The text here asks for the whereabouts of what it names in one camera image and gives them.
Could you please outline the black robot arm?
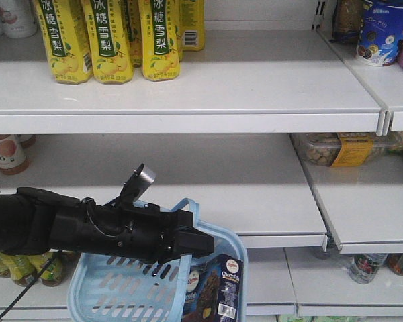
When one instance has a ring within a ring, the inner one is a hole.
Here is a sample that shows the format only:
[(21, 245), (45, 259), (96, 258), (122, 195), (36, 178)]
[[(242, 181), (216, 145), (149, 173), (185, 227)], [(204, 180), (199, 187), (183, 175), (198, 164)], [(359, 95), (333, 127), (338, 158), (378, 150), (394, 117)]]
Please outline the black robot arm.
[(137, 207), (136, 192), (123, 189), (104, 205), (30, 187), (0, 193), (0, 252), (37, 255), (56, 249), (147, 264), (214, 252), (214, 238), (194, 227), (191, 212), (162, 212), (152, 203)]

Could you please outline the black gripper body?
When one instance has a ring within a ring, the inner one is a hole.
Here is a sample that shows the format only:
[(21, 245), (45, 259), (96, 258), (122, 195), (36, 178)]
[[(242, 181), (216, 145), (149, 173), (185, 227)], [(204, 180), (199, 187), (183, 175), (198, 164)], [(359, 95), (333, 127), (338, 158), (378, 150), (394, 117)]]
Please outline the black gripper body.
[(165, 263), (181, 257), (176, 245), (180, 224), (180, 210), (162, 212), (154, 204), (119, 208), (85, 201), (57, 209), (50, 247)]

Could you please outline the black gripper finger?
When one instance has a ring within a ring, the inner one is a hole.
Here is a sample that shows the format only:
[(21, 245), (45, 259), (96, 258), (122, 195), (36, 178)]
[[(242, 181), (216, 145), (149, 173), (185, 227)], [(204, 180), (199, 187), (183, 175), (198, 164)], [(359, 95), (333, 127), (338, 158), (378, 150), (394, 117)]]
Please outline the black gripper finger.
[(201, 258), (212, 254), (214, 250), (213, 236), (196, 228), (176, 229), (165, 238), (157, 262), (163, 264), (185, 255)]
[(193, 213), (179, 209), (173, 212), (173, 230), (189, 230), (193, 228)]

